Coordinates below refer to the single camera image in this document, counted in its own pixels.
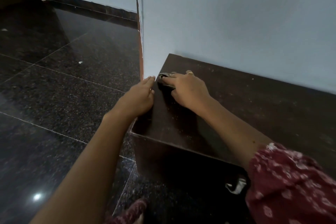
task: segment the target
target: person's left hand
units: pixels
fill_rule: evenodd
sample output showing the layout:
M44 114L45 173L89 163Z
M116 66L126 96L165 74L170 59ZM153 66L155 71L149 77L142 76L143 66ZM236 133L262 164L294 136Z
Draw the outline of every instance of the person's left hand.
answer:
M155 76L150 76L132 86L132 88L118 100L110 112L119 112L133 120L137 116L149 111L154 102L154 90L151 90L154 81Z

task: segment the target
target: baseboard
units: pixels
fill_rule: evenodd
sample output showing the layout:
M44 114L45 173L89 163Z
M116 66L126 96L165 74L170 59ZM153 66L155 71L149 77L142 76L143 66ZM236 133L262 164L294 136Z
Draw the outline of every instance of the baseboard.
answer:
M84 1L84 0L52 0L52 1L85 8L85 9L100 12L103 14L117 16L117 17L128 19L131 21L136 21L136 22L138 21L137 13L129 12L123 9L118 9L118 8L114 8L114 7L107 6L107 5L101 5L101 4Z

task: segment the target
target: sleeve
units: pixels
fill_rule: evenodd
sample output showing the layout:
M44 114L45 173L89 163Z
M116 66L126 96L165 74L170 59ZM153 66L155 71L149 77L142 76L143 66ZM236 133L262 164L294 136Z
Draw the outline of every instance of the sleeve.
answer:
M248 175L246 204L257 224L336 223L336 182L314 159L270 143Z

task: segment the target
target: brown tabletop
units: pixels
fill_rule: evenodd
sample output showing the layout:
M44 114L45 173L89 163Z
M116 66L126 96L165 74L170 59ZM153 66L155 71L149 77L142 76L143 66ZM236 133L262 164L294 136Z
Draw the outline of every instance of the brown tabletop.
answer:
M169 54L161 72L192 70L210 95L272 140L316 159L336 178L336 95ZM153 86L153 109L132 133L239 165L216 134L170 91Z

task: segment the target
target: person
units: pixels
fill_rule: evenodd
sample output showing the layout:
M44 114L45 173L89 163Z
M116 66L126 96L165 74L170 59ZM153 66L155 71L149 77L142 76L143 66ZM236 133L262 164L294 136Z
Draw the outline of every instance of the person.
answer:
M192 72L163 80L175 86L174 99L202 117L247 170L251 187L246 203L257 224L336 222L336 182L313 159L287 150L230 113ZM133 86L104 115L91 141L31 224L104 222L124 134L137 116L151 109L154 81L150 76ZM135 221L133 215L145 205L140 200L123 217L126 220L115 223Z

